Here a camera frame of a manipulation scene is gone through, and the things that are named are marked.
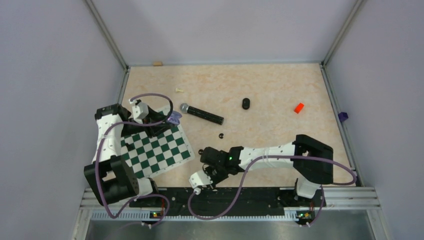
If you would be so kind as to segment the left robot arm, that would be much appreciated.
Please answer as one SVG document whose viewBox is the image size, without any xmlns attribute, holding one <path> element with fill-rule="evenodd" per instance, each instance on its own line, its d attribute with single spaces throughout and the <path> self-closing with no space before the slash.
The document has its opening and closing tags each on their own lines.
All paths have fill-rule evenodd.
<svg viewBox="0 0 424 240">
<path fill-rule="evenodd" d="M 146 134 L 157 137 L 180 123 L 177 111 L 165 115 L 145 103 L 134 107 L 135 115 L 116 103 L 97 109 L 94 118 L 98 127 L 96 152 L 92 163 L 84 167 L 84 176 L 99 204 L 113 204 L 141 195 L 149 207 L 160 202 L 160 193 L 150 177 L 138 179 L 121 154 L 121 138 Z"/>
</svg>

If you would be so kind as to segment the black earbud case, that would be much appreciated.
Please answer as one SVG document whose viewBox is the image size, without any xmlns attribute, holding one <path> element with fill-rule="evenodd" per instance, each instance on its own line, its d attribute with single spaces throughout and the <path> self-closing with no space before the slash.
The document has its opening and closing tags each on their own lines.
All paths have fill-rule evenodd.
<svg viewBox="0 0 424 240">
<path fill-rule="evenodd" d="M 242 103 L 241 103 L 241 107 L 244 110 L 248 110 L 250 108 L 250 106 L 251 106 L 251 100 L 247 97 L 243 98 Z"/>
</svg>

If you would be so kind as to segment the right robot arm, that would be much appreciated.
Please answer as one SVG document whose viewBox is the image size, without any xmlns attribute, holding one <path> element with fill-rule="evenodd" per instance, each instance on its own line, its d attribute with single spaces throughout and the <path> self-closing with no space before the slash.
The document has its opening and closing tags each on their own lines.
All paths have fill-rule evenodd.
<svg viewBox="0 0 424 240">
<path fill-rule="evenodd" d="M 299 206 L 307 206 L 321 185 L 334 182 L 333 154 L 332 147 L 305 134 L 271 147 L 235 146 L 229 151 L 206 147 L 200 155 L 206 168 L 193 173 L 188 181 L 198 191 L 201 187 L 216 187 L 229 175 L 259 169 L 295 169 L 301 176 L 295 184 L 293 200 Z"/>
</svg>

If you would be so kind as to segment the lavender earbud charging case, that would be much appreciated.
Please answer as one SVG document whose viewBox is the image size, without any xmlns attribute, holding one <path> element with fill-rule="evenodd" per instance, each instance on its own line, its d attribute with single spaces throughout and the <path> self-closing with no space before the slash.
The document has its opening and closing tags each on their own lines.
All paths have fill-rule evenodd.
<svg viewBox="0 0 424 240">
<path fill-rule="evenodd" d="M 177 111 L 172 111 L 171 115 L 168 117 L 167 122 L 169 124 L 178 126 L 181 122 L 182 114 Z"/>
</svg>

